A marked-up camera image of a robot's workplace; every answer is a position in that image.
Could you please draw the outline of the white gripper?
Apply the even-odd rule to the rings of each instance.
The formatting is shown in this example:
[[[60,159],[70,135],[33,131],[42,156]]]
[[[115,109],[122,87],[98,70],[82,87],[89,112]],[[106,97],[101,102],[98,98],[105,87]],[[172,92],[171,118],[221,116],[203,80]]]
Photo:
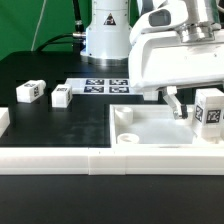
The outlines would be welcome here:
[[[175,31],[141,35],[129,54],[129,81],[137,91],[162,90],[175,119],[187,119],[177,87],[224,81],[224,30],[213,41],[182,43]]]

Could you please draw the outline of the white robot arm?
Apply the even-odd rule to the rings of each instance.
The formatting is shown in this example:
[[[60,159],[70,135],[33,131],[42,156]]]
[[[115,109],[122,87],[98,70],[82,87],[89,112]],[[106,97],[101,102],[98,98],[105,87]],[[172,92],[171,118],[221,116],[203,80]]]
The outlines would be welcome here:
[[[137,0],[140,18],[129,25],[129,0],[92,0],[84,61],[128,64],[137,91],[224,82],[224,30],[216,0]]]

